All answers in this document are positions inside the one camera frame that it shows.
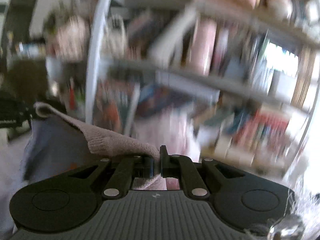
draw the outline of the gray gripper base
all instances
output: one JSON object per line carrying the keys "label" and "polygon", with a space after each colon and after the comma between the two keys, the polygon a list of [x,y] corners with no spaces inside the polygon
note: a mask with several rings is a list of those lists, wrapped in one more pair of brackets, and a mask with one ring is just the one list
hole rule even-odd
{"label": "gray gripper base", "polygon": [[188,199],[179,190],[129,191],[122,199],[105,201],[97,214],[78,228],[57,234],[21,229],[12,239],[248,240],[249,237],[221,222],[208,203]]}

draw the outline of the pink towel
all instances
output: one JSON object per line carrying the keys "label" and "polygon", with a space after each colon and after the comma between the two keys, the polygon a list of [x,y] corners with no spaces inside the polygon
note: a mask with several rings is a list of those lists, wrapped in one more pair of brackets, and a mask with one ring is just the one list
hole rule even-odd
{"label": "pink towel", "polygon": [[[40,117],[48,117],[55,114],[66,122],[78,128],[88,142],[89,150],[92,154],[107,155],[110,158],[118,155],[148,155],[156,163],[160,161],[159,151],[136,139],[121,135],[119,133],[93,126],[68,115],[65,115],[46,103],[35,103],[36,113]],[[134,180],[133,189],[138,190],[166,190],[166,181],[159,174],[152,179],[137,178]]]}

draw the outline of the pink book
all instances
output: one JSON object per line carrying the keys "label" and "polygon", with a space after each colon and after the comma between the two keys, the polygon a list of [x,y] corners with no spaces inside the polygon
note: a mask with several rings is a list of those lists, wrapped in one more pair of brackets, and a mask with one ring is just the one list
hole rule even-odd
{"label": "pink book", "polygon": [[229,30],[227,28],[221,28],[217,33],[217,41],[212,58],[212,73],[215,75],[219,74],[221,62],[228,46],[228,37]]}
{"label": "pink book", "polygon": [[217,24],[214,20],[198,20],[187,57],[187,68],[199,75],[209,74]]}

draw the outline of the metal screw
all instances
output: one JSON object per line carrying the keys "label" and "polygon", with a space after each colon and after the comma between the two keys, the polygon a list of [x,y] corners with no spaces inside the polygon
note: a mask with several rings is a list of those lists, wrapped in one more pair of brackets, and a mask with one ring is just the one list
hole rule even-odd
{"label": "metal screw", "polygon": [[116,188],[108,188],[103,193],[106,196],[115,197],[119,195],[119,190],[117,190]]}
{"label": "metal screw", "polygon": [[205,196],[207,195],[207,191],[204,188],[194,188],[191,193],[195,196]]}

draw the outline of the book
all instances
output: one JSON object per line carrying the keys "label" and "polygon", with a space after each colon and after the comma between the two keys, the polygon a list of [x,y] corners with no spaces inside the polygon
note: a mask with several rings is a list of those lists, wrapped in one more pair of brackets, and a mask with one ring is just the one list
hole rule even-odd
{"label": "book", "polygon": [[141,90],[137,116],[148,118],[167,108],[179,108],[193,102],[193,97],[164,86],[150,84]]}
{"label": "book", "polygon": [[195,128],[198,126],[196,141],[201,147],[208,147],[216,143],[222,131],[229,127],[234,120],[234,112],[228,109],[210,107],[197,119],[194,119]]}
{"label": "book", "polygon": [[100,81],[97,85],[93,109],[93,124],[130,136],[139,95],[139,83]]}
{"label": "book", "polygon": [[216,37],[216,44],[214,47],[211,72],[218,75],[220,72],[221,62],[224,59],[224,55],[228,48],[229,29],[220,28]]}

